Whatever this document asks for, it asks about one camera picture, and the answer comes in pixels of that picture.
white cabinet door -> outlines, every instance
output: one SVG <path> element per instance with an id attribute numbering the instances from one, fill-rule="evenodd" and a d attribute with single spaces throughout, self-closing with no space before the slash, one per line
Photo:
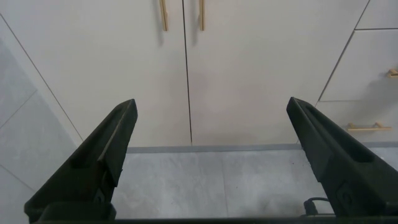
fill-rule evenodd
<path id="1" fill-rule="evenodd" d="M 315 104 L 367 0 L 184 1 L 194 145 L 296 143 L 291 96 Z"/>
<path id="2" fill-rule="evenodd" d="M 317 109 L 360 142 L 396 142 L 398 104 L 395 100 L 318 102 Z M 391 129 L 369 129 L 375 123 Z M 349 123 L 360 130 L 350 131 Z"/>
<path id="3" fill-rule="evenodd" d="M 0 12 L 83 139 L 136 99 L 130 146 L 191 145 L 182 2 L 0 0 Z"/>
<path id="4" fill-rule="evenodd" d="M 398 28 L 397 0 L 370 0 L 357 29 Z"/>
<path id="5" fill-rule="evenodd" d="M 397 98 L 398 30 L 356 30 L 322 94 L 322 101 Z"/>

gray baseboard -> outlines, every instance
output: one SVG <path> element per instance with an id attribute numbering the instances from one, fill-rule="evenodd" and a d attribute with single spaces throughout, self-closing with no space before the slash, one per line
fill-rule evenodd
<path id="1" fill-rule="evenodd" d="M 398 147 L 398 142 L 364 142 L 366 147 Z M 261 146 L 175 146 L 175 147 L 128 147 L 127 153 L 161 152 L 229 152 L 229 151 L 267 151 L 296 150 L 300 144 L 268 144 Z"/>

black plastic arm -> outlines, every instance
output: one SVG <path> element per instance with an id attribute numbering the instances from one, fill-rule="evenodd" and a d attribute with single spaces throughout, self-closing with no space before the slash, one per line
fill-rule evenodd
<path id="1" fill-rule="evenodd" d="M 398 215 L 398 172 L 309 103 L 287 113 L 336 216 Z"/>
<path id="2" fill-rule="evenodd" d="M 114 219 L 110 201 L 136 121 L 134 100 L 117 105 L 26 202 L 29 221 Z"/>

drawer handle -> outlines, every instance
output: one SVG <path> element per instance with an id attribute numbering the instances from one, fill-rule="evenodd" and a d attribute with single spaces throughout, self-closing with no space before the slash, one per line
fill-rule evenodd
<path id="1" fill-rule="evenodd" d="M 356 127 L 353 123 L 348 123 L 347 131 L 389 131 L 392 130 L 392 127 L 384 127 L 381 123 L 374 123 L 374 126 L 371 128 L 359 128 Z"/>
<path id="2" fill-rule="evenodd" d="M 200 30 L 205 30 L 205 0 L 199 0 L 199 23 Z"/>
<path id="3" fill-rule="evenodd" d="M 169 21 L 167 20 L 166 0 L 159 0 L 160 13 L 162 14 L 163 30 L 169 31 Z"/>
<path id="4" fill-rule="evenodd" d="M 398 78 L 398 72 L 395 69 L 390 69 L 387 75 L 389 78 Z"/>

drawer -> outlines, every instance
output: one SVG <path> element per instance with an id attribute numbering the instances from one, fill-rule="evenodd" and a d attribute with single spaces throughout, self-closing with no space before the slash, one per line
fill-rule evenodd
<path id="1" fill-rule="evenodd" d="M 397 10 L 397 0 L 371 0 L 356 28 L 398 28 Z"/>
<path id="2" fill-rule="evenodd" d="M 317 109 L 360 142 L 398 141 L 398 103 L 340 101 L 318 102 Z M 366 130 L 378 122 L 391 130 Z M 353 123 L 357 131 L 348 131 Z"/>
<path id="3" fill-rule="evenodd" d="M 389 70 L 398 68 L 398 29 L 356 30 L 321 101 L 394 98 L 398 78 Z"/>

